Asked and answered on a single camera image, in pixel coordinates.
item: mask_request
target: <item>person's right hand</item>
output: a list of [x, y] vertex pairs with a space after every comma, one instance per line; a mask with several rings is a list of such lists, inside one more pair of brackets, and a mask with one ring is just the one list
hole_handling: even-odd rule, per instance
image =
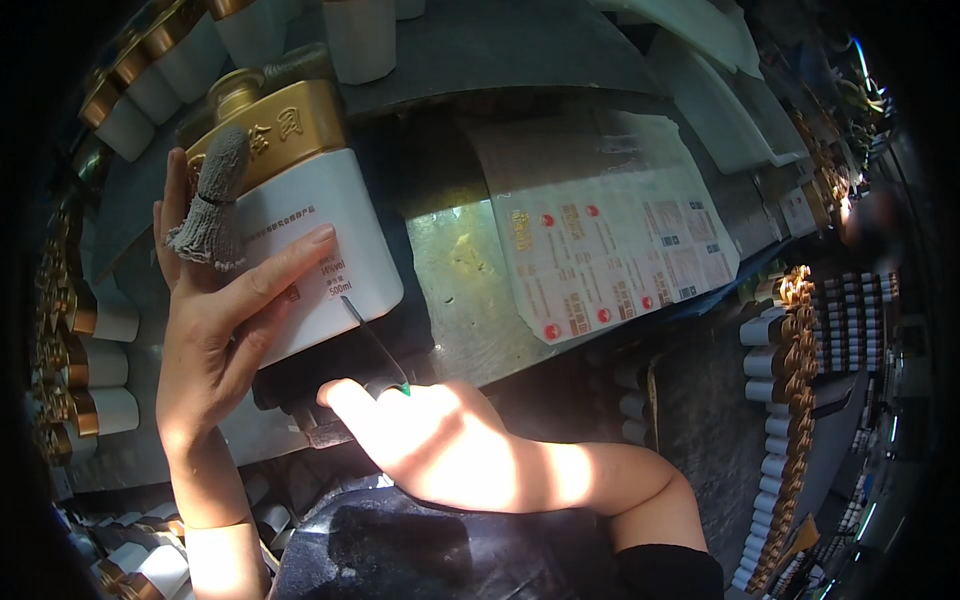
[[516, 501], [517, 447], [490, 401], [466, 383], [387, 390], [374, 399], [355, 381], [317, 393], [371, 459], [413, 496], [474, 511]]

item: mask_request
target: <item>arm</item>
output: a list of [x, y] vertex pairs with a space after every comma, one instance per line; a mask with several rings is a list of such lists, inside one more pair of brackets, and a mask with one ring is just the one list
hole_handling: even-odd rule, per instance
[[693, 490], [656, 453], [625, 444], [547, 444], [506, 431], [466, 384], [389, 390], [378, 400], [349, 380], [318, 401], [408, 493], [471, 511], [588, 507], [612, 516], [614, 550], [662, 543], [706, 551]]
[[243, 482], [217, 427], [251, 386], [288, 309], [280, 293], [334, 246], [320, 226], [221, 289], [212, 267], [180, 260], [166, 247], [182, 223], [186, 157], [167, 161], [162, 203], [154, 206], [154, 241], [170, 288], [170, 317], [156, 391], [156, 426], [186, 526], [196, 597], [262, 599], [267, 573]]

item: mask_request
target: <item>fingernail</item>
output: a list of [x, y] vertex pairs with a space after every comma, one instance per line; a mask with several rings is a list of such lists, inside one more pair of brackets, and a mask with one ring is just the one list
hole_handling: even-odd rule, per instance
[[330, 223], [321, 225], [310, 234], [310, 241], [314, 244], [322, 244], [336, 235], [336, 230]]

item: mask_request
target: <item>liquor bottle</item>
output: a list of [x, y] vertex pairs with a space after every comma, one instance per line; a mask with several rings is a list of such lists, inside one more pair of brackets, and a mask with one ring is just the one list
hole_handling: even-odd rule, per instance
[[336, 228], [336, 252], [288, 288], [290, 312], [264, 358], [267, 366], [356, 327], [338, 296], [347, 294], [372, 321], [400, 302], [403, 284], [347, 146], [333, 84], [298, 82], [261, 98], [263, 81], [260, 72], [240, 69], [210, 89], [217, 126], [187, 150], [187, 165], [199, 173], [222, 129], [250, 133], [250, 162], [237, 199], [245, 268], [321, 224]]

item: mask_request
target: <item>white label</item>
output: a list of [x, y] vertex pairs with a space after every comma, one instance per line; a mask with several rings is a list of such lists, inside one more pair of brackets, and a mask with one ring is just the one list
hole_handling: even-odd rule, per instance
[[780, 198], [780, 210], [790, 228], [790, 235], [804, 237], [817, 230], [817, 222], [813, 219], [813, 211], [806, 201], [804, 191], [797, 187]]

